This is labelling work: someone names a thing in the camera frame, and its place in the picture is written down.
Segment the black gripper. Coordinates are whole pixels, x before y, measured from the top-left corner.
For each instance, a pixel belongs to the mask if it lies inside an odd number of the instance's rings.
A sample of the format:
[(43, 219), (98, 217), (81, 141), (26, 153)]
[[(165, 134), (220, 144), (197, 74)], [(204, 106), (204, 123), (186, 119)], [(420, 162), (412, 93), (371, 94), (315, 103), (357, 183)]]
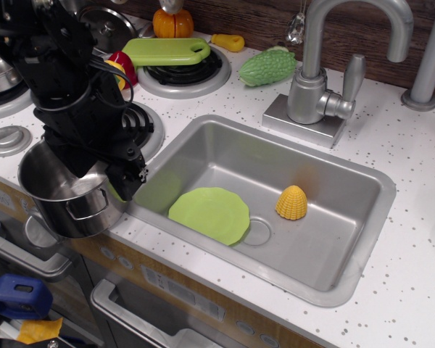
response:
[(123, 201), (146, 183), (144, 157), (122, 126), (132, 102), (124, 100), (112, 74), (97, 70), (69, 94), (35, 94), (33, 102), (46, 142), (71, 173), (82, 177), (95, 162), (107, 163), (105, 173)]

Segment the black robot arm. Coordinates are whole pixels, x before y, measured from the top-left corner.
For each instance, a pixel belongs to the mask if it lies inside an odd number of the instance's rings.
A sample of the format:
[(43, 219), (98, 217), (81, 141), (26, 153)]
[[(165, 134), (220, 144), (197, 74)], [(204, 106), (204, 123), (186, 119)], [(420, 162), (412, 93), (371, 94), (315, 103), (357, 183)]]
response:
[(0, 1), (0, 57), (31, 92), (44, 141), (75, 176), (96, 162), (129, 201), (146, 180), (146, 164), (127, 117), (140, 108), (124, 99), (120, 71), (93, 53), (95, 38), (58, 1)]

